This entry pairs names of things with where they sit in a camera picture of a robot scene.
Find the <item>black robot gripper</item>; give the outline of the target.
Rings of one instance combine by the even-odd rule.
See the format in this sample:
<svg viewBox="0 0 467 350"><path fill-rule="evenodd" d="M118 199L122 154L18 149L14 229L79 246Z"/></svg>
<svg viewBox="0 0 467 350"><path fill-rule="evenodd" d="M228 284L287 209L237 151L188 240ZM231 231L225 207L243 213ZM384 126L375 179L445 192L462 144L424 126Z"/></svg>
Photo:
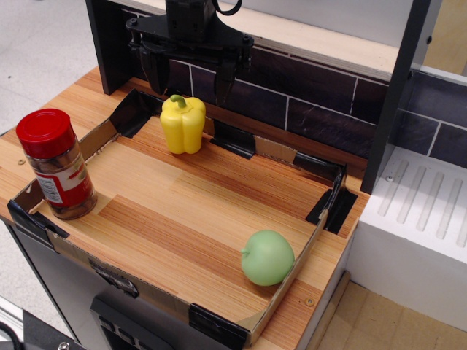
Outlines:
<svg viewBox="0 0 467 350"><path fill-rule="evenodd" d="M150 87L163 95L169 81L169 59L217 66L215 103L224 104L239 70L251 65L254 39L223 23L218 15L232 16L242 2L222 10L218 1L166 1L166 13L131 18L130 48L138 52Z"/></svg>

